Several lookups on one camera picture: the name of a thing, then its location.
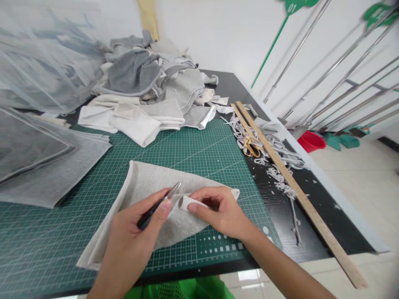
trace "metal rod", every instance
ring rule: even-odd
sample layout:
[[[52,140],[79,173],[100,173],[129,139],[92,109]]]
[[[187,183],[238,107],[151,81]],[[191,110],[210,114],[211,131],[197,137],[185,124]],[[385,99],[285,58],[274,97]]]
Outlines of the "metal rod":
[[[350,124],[349,126],[346,126],[345,128],[343,128],[340,131],[345,131],[346,129],[352,128],[362,122],[364,122],[365,120],[368,120],[369,118],[372,118],[373,116],[381,113],[382,111],[391,108],[392,106],[395,106],[397,103],[399,103],[399,98],[397,98],[396,100],[390,102],[389,104],[386,104],[385,106],[382,106],[380,109],[377,109],[375,111],[373,111],[372,113],[366,115],[365,117],[362,117],[361,119],[355,121],[354,123]]]
[[[269,93],[267,94],[267,96],[265,97],[265,99],[263,100],[264,103],[266,103],[271,94],[273,93],[273,91],[276,89],[277,84],[280,82],[281,78],[284,76],[284,74],[286,73],[286,71],[288,70],[288,67],[291,65],[292,61],[294,60],[295,56],[298,54],[299,50],[301,49],[301,47],[303,46],[303,44],[305,43],[305,41],[307,40],[307,38],[309,37],[310,33],[312,32],[313,28],[316,26],[318,20],[320,19],[320,17],[323,15],[323,13],[325,12],[325,10],[327,9],[327,6],[330,4],[331,0],[327,0],[323,7],[321,8],[320,12],[318,13],[318,15],[316,16],[315,20],[313,21],[313,23],[310,25],[308,31],[306,32],[305,36],[302,38],[301,42],[299,43],[299,45],[297,46],[297,48],[295,49],[294,53],[292,54],[290,60],[288,61],[288,63],[286,64],[286,66],[284,67],[283,71],[281,72],[280,76],[277,78],[277,81],[275,82],[275,84],[271,87]]]
[[[330,116],[334,115],[336,112],[338,112],[339,110],[341,110],[342,108],[344,108],[347,104],[349,104],[350,102],[352,102],[354,99],[356,99],[358,96],[362,95],[364,92],[366,92],[367,90],[369,90],[370,88],[376,86],[376,84],[378,82],[380,82],[382,79],[386,78],[388,75],[390,75],[391,73],[393,73],[395,70],[397,70],[399,68],[399,65],[396,66],[394,69],[390,70],[387,74],[385,74],[382,78],[378,79],[377,81],[375,81],[372,85],[370,85],[369,87],[367,87],[365,90],[363,90],[361,93],[359,93],[358,95],[356,95],[355,97],[353,97],[352,99],[350,99],[348,102],[346,102],[344,105],[342,105],[341,107],[339,107],[338,109],[336,109],[333,113],[331,113],[330,115],[328,115],[327,117],[325,117],[322,121],[318,122],[316,125],[314,125],[312,127],[312,129],[314,129],[315,127],[317,127],[319,124],[321,124],[323,121],[325,121],[326,119],[328,119]]]
[[[342,95],[340,95],[338,98],[336,98],[334,101],[332,101],[331,103],[329,103],[327,106],[325,106],[323,109],[321,109],[319,112],[317,112],[313,117],[312,120],[315,120],[316,118],[318,118],[321,114],[323,114],[325,111],[327,111],[328,109],[330,109],[332,106],[334,106],[336,103],[338,103],[339,101],[341,101],[342,99],[344,99],[345,97],[347,97],[349,94],[355,92],[356,90],[358,90],[360,87],[362,87],[363,85],[365,85],[368,81],[370,81],[371,79],[373,79],[376,75],[378,75],[379,73],[381,73],[383,70],[385,70],[387,67],[391,66],[393,63],[395,63],[397,60],[399,59],[399,56],[396,57],[394,60],[392,60],[391,62],[389,62],[388,64],[386,64],[385,66],[383,66],[382,68],[380,68],[378,71],[376,71],[374,74],[372,74],[370,77],[368,77],[366,80],[364,80],[362,83],[359,83],[355,86],[352,86],[351,88],[349,88],[346,92],[344,92]]]
[[[292,107],[291,109],[283,116],[283,119],[285,120],[288,116],[291,115],[291,113],[294,111],[294,109],[301,103],[303,102],[315,89],[318,87],[331,73],[335,68],[353,52],[359,45],[361,41],[363,41],[366,37],[370,35],[372,31],[374,31],[375,28],[377,28],[382,22],[386,20],[388,16],[392,12],[394,12],[397,8],[397,5],[393,5],[383,16],[381,19],[378,20],[369,30],[364,32],[353,44],[352,46],[349,47],[348,50],[345,51],[345,53],[316,81],[315,84],[301,97]]]
[[[367,100],[361,102],[360,104],[358,104],[357,106],[353,107],[352,109],[349,109],[347,112],[345,112],[344,114],[338,116],[336,119],[330,121],[328,124],[326,124],[323,128],[321,128],[321,130],[326,130],[329,126],[335,125],[337,122],[339,122],[340,120],[342,120],[343,118],[345,118],[346,116],[348,116],[349,114],[352,114],[353,112],[355,112],[356,110],[360,109],[361,107],[367,105],[368,103],[372,102],[373,100],[375,100],[376,98],[379,98],[380,96],[385,95],[386,93],[394,90],[396,87],[399,86],[398,84],[395,84],[394,86],[392,86],[389,89],[383,90],[383,91],[379,91],[376,94],[374,94],[373,96],[369,97]]]
[[[375,121],[372,121],[372,122],[368,123],[367,125],[365,125],[365,127],[366,127],[366,126],[375,125],[375,124],[377,124],[377,123],[380,123],[380,122],[386,120],[387,118],[390,118],[391,116],[394,116],[395,114],[398,114],[398,113],[399,113],[399,109],[396,109],[396,110],[394,110],[394,111],[388,113],[387,115],[382,116],[382,117],[376,119]]]
[[[388,34],[388,32],[399,22],[399,18],[395,20],[392,24],[390,24],[381,34],[380,36],[374,41],[374,43],[367,49],[367,51],[356,61],[356,63],[350,68],[350,70],[342,77],[342,79],[335,85],[335,87],[326,95],[326,97],[313,109],[311,113],[308,114],[308,116],[304,119],[304,121],[301,123],[302,125],[310,126],[312,124],[312,121],[315,119],[315,114],[316,111],[319,110],[324,104],[327,102],[327,100],[330,98],[330,96],[333,95],[334,92],[337,91],[337,89],[342,85],[342,83],[345,82],[346,79],[355,71],[355,69],[363,62],[363,60],[366,59],[366,57],[373,51],[373,49],[378,45],[383,38]]]

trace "green mesh bag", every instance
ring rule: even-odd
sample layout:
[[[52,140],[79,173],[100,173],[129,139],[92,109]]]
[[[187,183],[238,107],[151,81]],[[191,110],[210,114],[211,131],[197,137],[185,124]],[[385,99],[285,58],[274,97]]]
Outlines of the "green mesh bag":
[[[224,282],[216,276],[200,277],[134,287],[125,299],[234,299]]]

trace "green dustpan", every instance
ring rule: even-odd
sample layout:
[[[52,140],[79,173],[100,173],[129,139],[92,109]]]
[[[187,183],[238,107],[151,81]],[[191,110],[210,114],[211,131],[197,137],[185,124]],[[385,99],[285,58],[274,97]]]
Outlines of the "green dustpan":
[[[331,146],[332,148],[335,148],[336,150],[341,151],[341,145],[340,145],[340,137],[339,136],[335,136],[331,133],[326,133],[323,136],[325,138],[325,143],[327,143],[327,145]]]

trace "green cutting mat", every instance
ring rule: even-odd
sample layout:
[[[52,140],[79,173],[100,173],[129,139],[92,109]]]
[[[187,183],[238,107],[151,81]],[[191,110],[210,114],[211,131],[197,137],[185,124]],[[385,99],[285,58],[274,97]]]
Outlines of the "green cutting mat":
[[[76,126],[75,129],[101,133]],[[211,121],[205,130],[162,131],[146,148],[122,133],[113,147],[53,210],[0,203],[0,297],[39,297],[91,287],[96,272],[75,266],[114,202],[128,162],[157,164],[240,189],[245,214],[281,248],[274,225],[229,126]],[[144,276],[241,259],[248,255],[235,239],[211,227],[174,246],[155,251]]]

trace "green number sign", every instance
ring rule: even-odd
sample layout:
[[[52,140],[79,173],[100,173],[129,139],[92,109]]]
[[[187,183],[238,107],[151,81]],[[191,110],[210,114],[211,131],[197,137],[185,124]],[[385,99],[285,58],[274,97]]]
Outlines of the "green number sign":
[[[391,9],[391,6],[383,3],[376,3],[370,7],[363,15],[363,20],[367,21],[366,31],[375,23],[377,23],[389,9]],[[395,11],[389,18],[382,22],[380,26],[389,26],[398,17],[398,15],[398,11]]]
[[[312,7],[317,2],[319,2],[319,0],[280,0],[280,1],[285,1],[286,3],[287,16],[292,15],[293,13],[297,12],[300,8],[304,6]]]

